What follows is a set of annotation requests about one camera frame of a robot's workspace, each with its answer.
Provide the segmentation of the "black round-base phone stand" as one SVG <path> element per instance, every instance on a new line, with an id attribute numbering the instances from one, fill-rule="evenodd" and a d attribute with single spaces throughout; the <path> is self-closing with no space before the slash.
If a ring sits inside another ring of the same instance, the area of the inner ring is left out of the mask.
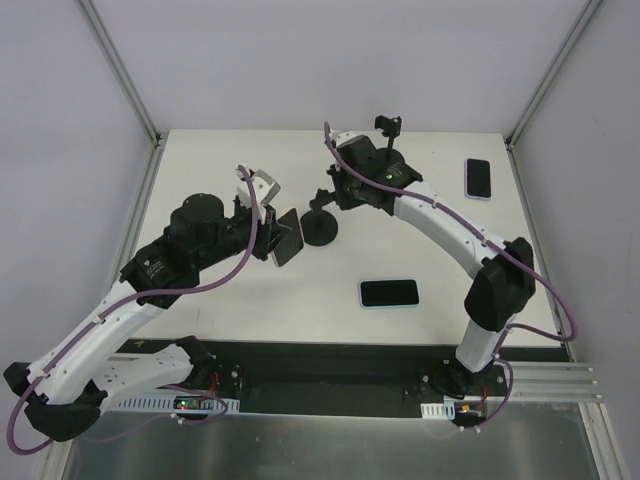
<path id="1" fill-rule="evenodd" d="M 338 235 L 338 222 L 325 207 L 335 201 L 335 193 L 318 189 L 309 201 L 309 210 L 300 218 L 304 242 L 310 246 L 323 247 L 333 242 Z"/>

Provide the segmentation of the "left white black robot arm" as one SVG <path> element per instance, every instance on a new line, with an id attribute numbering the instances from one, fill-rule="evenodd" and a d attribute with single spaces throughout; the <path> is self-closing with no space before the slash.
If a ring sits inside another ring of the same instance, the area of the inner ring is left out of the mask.
<path id="1" fill-rule="evenodd" d="M 19 415 L 48 442 L 66 442 L 126 398 L 155 388 L 212 385 L 218 363 L 195 336 L 122 369 L 109 367 L 107 360 L 180 297 L 230 282 L 250 258 L 266 260 L 290 231 L 272 206 L 255 200 L 235 198 L 234 214 L 227 217 L 214 195 L 185 199 L 162 235 L 136 252 L 101 303 L 63 342 L 36 361 L 5 369 L 3 377 L 19 398 L 6 429 L 10 449 L 18 455 L 36 451 L 14 439 Z"/>

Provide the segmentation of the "black phone cream case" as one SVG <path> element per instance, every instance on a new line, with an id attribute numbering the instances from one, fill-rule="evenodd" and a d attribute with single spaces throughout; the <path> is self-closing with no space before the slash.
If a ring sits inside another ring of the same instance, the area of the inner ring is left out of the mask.
<path id="1" fill-rule="evenodd" d="M 304 248 L 304 239 L 296 208 L 291 208 L 277 219 L 278 235 L 271 251 L 274 264 L 282 268 Z"/>

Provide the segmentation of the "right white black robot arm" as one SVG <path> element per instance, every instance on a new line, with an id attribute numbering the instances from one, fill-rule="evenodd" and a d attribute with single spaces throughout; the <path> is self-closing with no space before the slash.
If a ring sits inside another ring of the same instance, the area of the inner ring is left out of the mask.
<path id="1" fill-rule="evenodd" d="M 376 148 L 365 135 L 329 137 L 328 170 L 338 206 L 369 205 L 425 234 L 471 278 L 464 299 L 469 318 L 452 359 L 430 376 L 437 392 L 456 399 L 481 388 L 506 329 L 535 293 L 533 249 L 505 241 L 466 220 L 435 193 L 398 152 Z"/>

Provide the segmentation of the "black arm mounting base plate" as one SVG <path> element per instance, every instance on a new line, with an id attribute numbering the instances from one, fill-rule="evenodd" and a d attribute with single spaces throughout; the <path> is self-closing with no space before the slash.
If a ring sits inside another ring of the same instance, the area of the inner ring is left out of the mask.
<path id="1" fill-rule="evenodd" d="M 451 346 L 207 341 L 219 393 L 243 413 L 417 418 L 442 401 Z"/>

